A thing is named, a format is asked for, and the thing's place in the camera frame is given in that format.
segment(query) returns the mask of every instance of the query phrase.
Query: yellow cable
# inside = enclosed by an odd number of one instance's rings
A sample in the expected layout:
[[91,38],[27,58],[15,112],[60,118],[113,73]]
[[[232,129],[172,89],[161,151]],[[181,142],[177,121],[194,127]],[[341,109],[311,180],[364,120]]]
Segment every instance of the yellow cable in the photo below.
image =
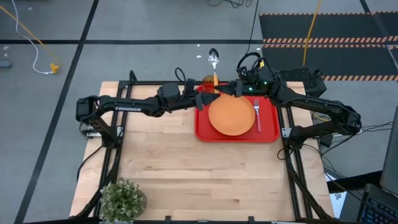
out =
[[46,46],[43,44],[43,42],[41,42],[26,26],[24,26],[19,20],[17,20],[17,18],[15,18],[14,15],[12,15],[9,11],[7,11],[7,9],[3,8],[0,5],[0,9],[3,10],[8,16],[10,16],[11,18],[13,18],[16,22],[18,22],[18,24],[24,28],[24,30],[33,37],[33,39],[35,39],[41,46],[43,46],[44,50],[49,53],[51,55],[51,57],[53,57],[57,63],[59,64],[59,66],[61,65],[61,60],[55,56],[55,54],[53,54],[48,48],[46,48]]
[[328,119],[319,117],[315,112],[313,113],[313,115],[314,115],[316,118],[318,118],[319,120],[321,120],[321,121],[329,121]]
[[308,42],[310,41],[310,35],[311,35],[312,27],[313,27],[313,24],[315,23],[315,19],[317,18],[317,14],[318,14],[319,8],[321,8],[321,2],[322,2],[322,0],[318,1],[317,10],[315,11],[315,13],[313,15],[311,26],[310,26],[310,30],[308,31],[308,34],[307,34],[307,41],[305,42],[305,48],[304,48],[303,66],[305,66],[305,59],[307,57]]

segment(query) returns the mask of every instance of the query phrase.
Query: gray floor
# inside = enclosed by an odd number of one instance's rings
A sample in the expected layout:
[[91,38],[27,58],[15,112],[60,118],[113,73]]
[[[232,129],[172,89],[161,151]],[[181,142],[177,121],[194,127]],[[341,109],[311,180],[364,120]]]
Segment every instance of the gray floor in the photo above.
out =
[[[92,0],[16,1],[21,21],[41,39],[79,39]],[[367,0],[372,11],[398,10],[396,0]],[[9,1],[0,5],[13,13]],[[258,12],[313,12],[317,0],[261,0]],[[357,0],[324,0],[321,12],[362,12]],[[136,0],[99,2],[88,39],[248,39],[254,5],[233,9],[224,2],[207,6],[206,0]],[[19,39],[14,22],[0,12],[0,39]],[[261,39],[258,19],[254,39]],[[0,70],[0,223],[15,219],[19,205],[55,105],[65,81],[76,45],[49,45],[62,58],[57,75],[40,75],[32,70],[34,49],[10,45],[3,50],[14,66]],[[184,69],[190,78],[210,74],[208,49],[216,47],[221,61],[220,79],[236,78],[234,68],[247,45],[86,45],[83,48],[61,117],[55,130],[43,171],[29,206],[25,222],[67,218],[75,193],[77,168],[86,142],[74,120],[79,97],[97,94],[102,81],[126,79],[133,69],[140,80],[174,80],[174,68]],[[257,50],[260,45],[253,45]],[[51,58],[40,51],[37,68],[48,70]],[[352,105],[363,116],[363,125],[392,119],[398,99],[396,82],[327,82],[324,97]],[[327,154],[344,175],[379,170],[384,162],[389,131],[364,133]]]

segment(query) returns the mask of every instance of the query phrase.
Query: orange plate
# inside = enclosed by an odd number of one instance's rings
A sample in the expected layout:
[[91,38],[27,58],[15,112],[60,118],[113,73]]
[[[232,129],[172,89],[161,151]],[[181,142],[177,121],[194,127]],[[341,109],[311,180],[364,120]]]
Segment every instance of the orange plate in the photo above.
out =
[[228,136],[238,136],[249,131],[254,119],[253,105],[245,97],[222,94],[209,108],[211,125]]

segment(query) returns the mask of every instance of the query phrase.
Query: laptop keyboard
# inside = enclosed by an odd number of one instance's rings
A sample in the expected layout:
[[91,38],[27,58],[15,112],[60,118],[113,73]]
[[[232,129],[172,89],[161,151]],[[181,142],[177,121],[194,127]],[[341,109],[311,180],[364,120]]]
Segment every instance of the laptop keyboard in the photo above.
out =
[[361,223],[398,224],[398,212],[369,198],[362,215]]

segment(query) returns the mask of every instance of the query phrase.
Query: red tray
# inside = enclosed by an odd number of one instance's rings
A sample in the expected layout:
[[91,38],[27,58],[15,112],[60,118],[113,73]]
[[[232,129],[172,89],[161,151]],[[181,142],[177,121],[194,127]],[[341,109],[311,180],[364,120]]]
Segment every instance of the red tray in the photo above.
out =
[[206,142],[274,142],[279,137],[279,123],[276,107],[268,99],[260,96],[245,96],[250,103],[259,99],[262,132],[257,131],[257,119],[249,131],[239,136],[227,136],[218,132],[210,123],[208,112],[210,105],[203,111],[195,110],[195,134],[198,139]]

